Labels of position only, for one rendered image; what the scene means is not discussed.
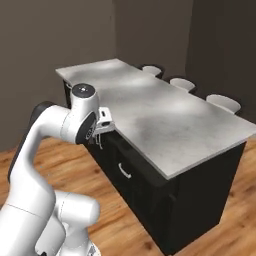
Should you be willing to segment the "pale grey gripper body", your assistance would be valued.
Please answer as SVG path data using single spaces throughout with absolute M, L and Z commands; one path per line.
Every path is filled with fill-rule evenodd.
M 99 134 L 112 132 L 114 130 L 115 130 L 115 124 L 113 122 L 103 122 L 103 123 L 98 122 L 93 135 L 96 136 Z

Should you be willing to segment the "black cabinet door front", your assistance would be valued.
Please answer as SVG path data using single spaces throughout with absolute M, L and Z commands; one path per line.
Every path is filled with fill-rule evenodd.
M 150 216 L 152 214 L 150 206 L 152 193 L 150 192 L 149 183 L 141 173 L 139 156 L 122 139 L 108 136 L 107 142 L 112 160 L 112 172 L 119 188 L 133 207 L 145 215 Z M 118 163 L 122 163 L 122 168 L 132 175 L 131 179 L 127 179 L 121 173 Z

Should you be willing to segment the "white seat bar stool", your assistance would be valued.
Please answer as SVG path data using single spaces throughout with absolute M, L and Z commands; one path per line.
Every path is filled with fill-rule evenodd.
M 174 77 L 169 80 L 169 83 L 187 93 L 191 93 L 196 88 L 196 85 L 193 82 L 185 78 Z
M 163 77 L 165 72 L 165 69 L 163 67 L 157 65 L 141 65 L 140 69 L 159 79 Z
M 227 96 L 211 94 L 206 97 L 206 101 L 232 114 L 237 114 L 241 110 L 241 105 Z

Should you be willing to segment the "black kitchen island cabinet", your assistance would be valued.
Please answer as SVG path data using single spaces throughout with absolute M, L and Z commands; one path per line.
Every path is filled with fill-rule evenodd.
M 148 81 L 90 80 L 116 124 L 88 150 L 161 251 L 174 254 L 216 226 L 239 165 L 247 123 L 204 100 Z M 112 172 L 108 136 L 139 156 L 152 214 L 133 207 Z

